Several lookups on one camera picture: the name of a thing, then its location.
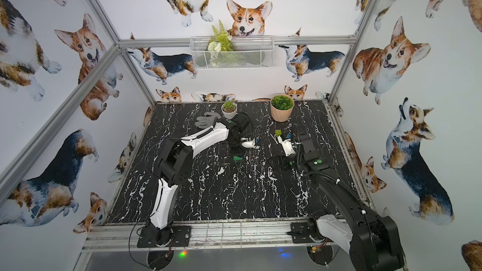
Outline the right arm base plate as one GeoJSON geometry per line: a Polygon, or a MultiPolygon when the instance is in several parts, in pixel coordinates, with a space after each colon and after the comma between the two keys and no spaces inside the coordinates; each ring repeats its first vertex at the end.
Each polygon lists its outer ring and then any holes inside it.
{"type": "Polygon", "coordinates": [[[295,244],[322,243],[325,241],[325,237],[310,222],[291,223],[287,235],[292,238],[292,242],[295,244]]]}

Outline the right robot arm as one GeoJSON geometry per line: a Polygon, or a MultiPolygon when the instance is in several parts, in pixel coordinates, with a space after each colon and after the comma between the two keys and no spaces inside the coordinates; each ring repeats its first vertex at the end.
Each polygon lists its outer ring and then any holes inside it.
{"type": "Polygon", "coordinates": [[[297,171],[318,186],[335,205],[335,213],[291,224],[287,233],[293,243],[333,242],[350,256],[355,270],[399,270],[405,265],[404,251],[394,220],[381,217],[367,206],[358,193],[345,184],[337,170],[316,151],[309,135],[276,138],[277,162],[282,169],[297,171]]]}

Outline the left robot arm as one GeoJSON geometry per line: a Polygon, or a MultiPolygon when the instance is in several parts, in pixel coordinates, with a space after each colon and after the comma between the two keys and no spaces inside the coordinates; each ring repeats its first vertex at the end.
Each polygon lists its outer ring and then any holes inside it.
{"type": "Polygon", "coordinates": [[[172,224],[173,208],[178,187],[192,173],[197,155],[220,142],[228,142],[232,149],[255,148],[256,138],[242,137],[248,126],[253,126],[248,114],[240,112],[231,119],[216,112],[197,117],[198,132],[182,138],[168,138],[161,143],[161,150],[154,161],[153,176],[158,180],[158,192],[146,228],[156,234],[165,233],[172,224]]]}

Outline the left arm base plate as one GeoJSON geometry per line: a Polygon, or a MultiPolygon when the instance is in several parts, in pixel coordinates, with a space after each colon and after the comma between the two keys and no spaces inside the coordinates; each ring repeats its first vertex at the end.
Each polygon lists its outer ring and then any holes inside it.
{"type": "Polygon", "coordinates": [[[137,247],[188,247],[191,233],[191,226],[171,226],[160,230],[150,225],[142,228],[137,247]]]}

